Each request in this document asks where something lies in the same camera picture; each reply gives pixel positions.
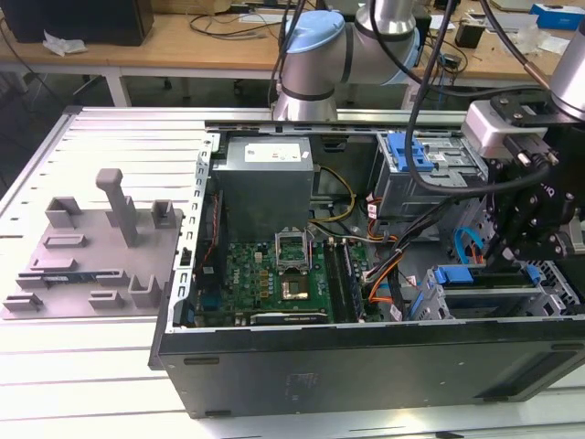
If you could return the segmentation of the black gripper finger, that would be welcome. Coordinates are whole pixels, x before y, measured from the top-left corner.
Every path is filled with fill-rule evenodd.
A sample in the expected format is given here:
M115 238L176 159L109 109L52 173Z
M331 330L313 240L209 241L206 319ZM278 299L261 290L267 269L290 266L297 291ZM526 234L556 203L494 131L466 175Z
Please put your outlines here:
M488 199L493 235L484 254L487 272L505 272L522 260L527 227L534 219L537 207L536 195L494 194Z
M563 227L570 220L567 215L530 215L519 228L516 258L525 262L567 258L571 254L571 240Z

